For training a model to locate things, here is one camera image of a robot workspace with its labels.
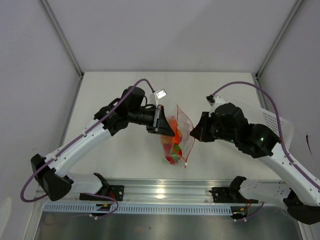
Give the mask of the orange carrot toy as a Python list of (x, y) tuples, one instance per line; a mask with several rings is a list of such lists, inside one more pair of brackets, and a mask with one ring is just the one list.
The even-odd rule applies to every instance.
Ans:
[(183, 135), (180, 129), (178, 128), (178, 121), (174, 117), (169, 118), (169, 125), (171, 129), (174, 132), (174, 144), (173, 145), (179, 145), (182, 142)]

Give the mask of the clear orange zip top bag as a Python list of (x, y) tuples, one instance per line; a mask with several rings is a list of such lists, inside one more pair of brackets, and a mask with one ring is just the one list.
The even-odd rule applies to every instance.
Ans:
[(194, 125), (178, 105), (170, 112), (167, 120), (175, 136), (160, 136), (164, 157), (170, 165), (183, 165), (187, 168), (188, 158), (195, 144), (195, 138), (190, 135)]

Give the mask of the red bell pepper toy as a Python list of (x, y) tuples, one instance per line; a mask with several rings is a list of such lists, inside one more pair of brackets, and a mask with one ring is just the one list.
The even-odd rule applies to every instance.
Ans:
[(179, 151), (170, 151), (164, 154), (165, 159), (171, 164), (175, 165), (179, 162), (180, 159), (182, 159), (183, 152), (181, 150)]

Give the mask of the green cabbage toy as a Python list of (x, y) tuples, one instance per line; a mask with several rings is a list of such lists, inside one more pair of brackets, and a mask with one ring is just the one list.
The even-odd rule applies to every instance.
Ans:
[(171, 148), (171, 154), (181, 157), (183, 155), (181, 147), (178, 144), (174, 144), (173, 147)]

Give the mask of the yellow ginger root toy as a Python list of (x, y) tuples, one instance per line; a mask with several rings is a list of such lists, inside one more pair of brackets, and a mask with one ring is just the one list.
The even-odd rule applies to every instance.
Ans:
[(166, 135), (162, 135), (160, 137), (160, 141), (163, 145), (169, 145), (172, 146), (174, 144), (174, 137), (172, 136), (166, 136)]

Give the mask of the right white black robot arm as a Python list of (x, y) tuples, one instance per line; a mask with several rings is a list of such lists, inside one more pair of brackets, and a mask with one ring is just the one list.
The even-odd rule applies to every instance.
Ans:
[(222, 140), (273, 170), (287, 185), (265, 184), (237, 176), (228, 187), (234, 202), (255, 200), (285, 209), (297, 221), (313, 225), (320, 221), (319, 180), (294, 158), (285, 153), (281, 139), (269, 127), (249, 123), (243, 111), (224, 103), (214, 111), (204, 111), (190, 135), (200, 142)]

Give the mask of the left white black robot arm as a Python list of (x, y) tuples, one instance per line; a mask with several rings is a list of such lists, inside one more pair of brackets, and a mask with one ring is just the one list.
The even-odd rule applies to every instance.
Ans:
[(129, 124), (146, 127), (150, 134), (173, 137), (175, 133), (165, 116), (159, 100), (166, 96), (164, 89), (153, 92), (152, 101), (143, 105), (145, 91), (129, 86), (120, 98), (103, 106), (84, 130), (69, 143), (46, 156), (36, 154), (31, 158), (34, 178), (51, 201), (58, 201), (67, 194), (79, 194), (82, 201), (111, 198), (112, 188), (99, 173), (71, 174), (72, 167), (98, 144), (110, 139)]

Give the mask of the white perforated plastic basket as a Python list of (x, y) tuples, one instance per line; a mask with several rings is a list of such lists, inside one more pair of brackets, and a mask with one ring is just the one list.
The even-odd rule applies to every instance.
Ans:
[[(277, 136), (279, 137), (279, 129), (278, 129), (278, 123), (276, 115), (266, 109), (263, 109), (258, 106), (254, 106), (251, 104), (248, 104), (242, 100), (239, 100), (237, 98), (232, 99), (231, 101), (235, 106), (241, 108), (244, 116), (247, 118), (249, 123), (252, 124), (263, 124), (267, 127), (269, 127)], [(285, 144), (285, 147), (287, 150), (289, 150), (293, 136), (294, 136), (294, 125), (282, 118), (279, 117), (280, 120), (280, 126), (282, 131), (282, 137), (283, 142)]]

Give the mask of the aluminium mounting rail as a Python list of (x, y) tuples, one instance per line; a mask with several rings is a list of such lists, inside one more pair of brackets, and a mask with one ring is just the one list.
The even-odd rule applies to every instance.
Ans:
[(54, 187), (51, 201), (80, 201), (80, 194), (95, 195), (102, 187), (109, 185), (124, 186), (122, 203), (150, 204), (203, 204), (214, 203), (209, 190), (213, 187), (228, 187), (231, 191), (240, 193), (243, 183), (239, 177), (235, 180), (165, 180), (165, 179), (107, 179), (94, 183), (92, 180), (76, 180), (71, 190)]

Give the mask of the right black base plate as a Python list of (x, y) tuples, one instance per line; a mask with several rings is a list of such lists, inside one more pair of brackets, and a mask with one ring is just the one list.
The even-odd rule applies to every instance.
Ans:
[(258, 204), (256, 199), (244, 198), (238, 191), (230, 190), (228, 187), (212, 187), (208, 191), (214, 203), (218, 204)]

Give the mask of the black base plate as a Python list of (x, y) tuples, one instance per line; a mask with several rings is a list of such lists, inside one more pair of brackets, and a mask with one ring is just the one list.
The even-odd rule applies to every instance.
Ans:
[(258, 204), (256, 199), (244, 198), (238, 191), (230, 190), (228, 187), (212, 187), (208, 191), (214, 203), (218, 204)]
[(108, 187), (103, 186), (97, 193), (94, 194), (97, 196), (92, 196), (88, 193), (81, 193), (79, 195), (79, 199), (81, 201), (108, 201), (109, 199), (105, 199), (103, 197), (109, 197), (117, 200), (118, 202), (122, 202), (124, 190), (124, 185), (109, 185)]

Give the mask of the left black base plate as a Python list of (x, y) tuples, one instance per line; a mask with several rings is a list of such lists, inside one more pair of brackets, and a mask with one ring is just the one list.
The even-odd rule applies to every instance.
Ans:
[(81, 193), (79, 195), (79, 199), (81, 201), (108, 201), (109, 199), (105, 199), (103, 197), (109, 197), (117, 200), (118, 202), (122, 202), (124, 190), (124, 185), (109, 185), (108, 187), (103, 186), (97, 193), (94, 194), (97, 196), (92, 196), (88, 193)]

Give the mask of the right aluminium frame post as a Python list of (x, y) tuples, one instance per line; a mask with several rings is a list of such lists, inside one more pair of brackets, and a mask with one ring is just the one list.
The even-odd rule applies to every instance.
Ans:
[(261, 62), (257, 72), (255, 73), (255, 78), (259, 81), (267, 69), (268, 65), (271, 63), (272, 59), (276, 55), (282, 42), (285, 40), (287, 34), (289, 33), (291, 27), (293, 26), (295, 20), (297, 19), (299, 13), (304, 7), (307, 0), (295, 0), (292, 8), (290, 9), (287, 17), (285, 18), (283, 24), (281, 25), (278, 33), (276, 34), (270, 48), (268, 49), (263, 61)]

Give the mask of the aluminium frame post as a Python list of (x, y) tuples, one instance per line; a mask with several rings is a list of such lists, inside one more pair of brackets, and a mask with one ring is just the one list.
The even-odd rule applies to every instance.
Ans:
[(307, 0), (295, 0), (292, 8), (290, 9), (287, 17), (285, 18), (283, 24), (281, 25), (278, 33), (276, 34), (270, 48), (268, 49), (263, 61), (261, 62), (257, 72), (255, 73), (255, 78), (259, 81), (267, 69), (268, 65), (271, 63), (272, 59), (276, 55), (282, 42), (285, 40), (287, 34), (289, 33), (291, 27), (293, 26), (295, 20), (297, 19), (299, 13), (304, 7)]
[(48, 0), (38, 0), (38, 3), (40, 5), (40, 7), (43, 10), (43, 13), (45, 14), (45, 16), (47, 17), (47, 20), (49, 22), (49, 24), (51, 25), (52, 30), (54, 31), (64, 53), (66, 54), (69, 62), (71, 63), (73, 69), (75, 70), (76, 74), (78, 75), (78, 77), (80, 79), (83, 78), (84, 76), (84, 72), (82, 71), (76, 56), (63, 32), (63, 29), (57, 19), (57, 17), (55, 16), (54, 11), (52, 10), (50, 3)]

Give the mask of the left aluminium frame post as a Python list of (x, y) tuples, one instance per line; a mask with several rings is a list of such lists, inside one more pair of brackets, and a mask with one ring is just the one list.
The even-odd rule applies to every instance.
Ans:
[(75, 70), (76, 74), (78, 75), (78, 77), (80, 79), (83, 78), (84, 76), (84, 72), (82, 71), (76, 56), (63, 32), (63, 29), (57, 19), (57, 17), (55, 16), (54, 11), (52, 10), (50, 3), (48, 0), (38, 0), (38, 3), (40, 5), (40, 7), (43, 10), (43, 13), (45, 14), (45, 16), (47, 17), (47, 20), (49, 22), (49, 24), (51, 25), (52, 30), (54, 31), (64, 53), (66, 54), (69, 62), (71, 63), (73, 69)]

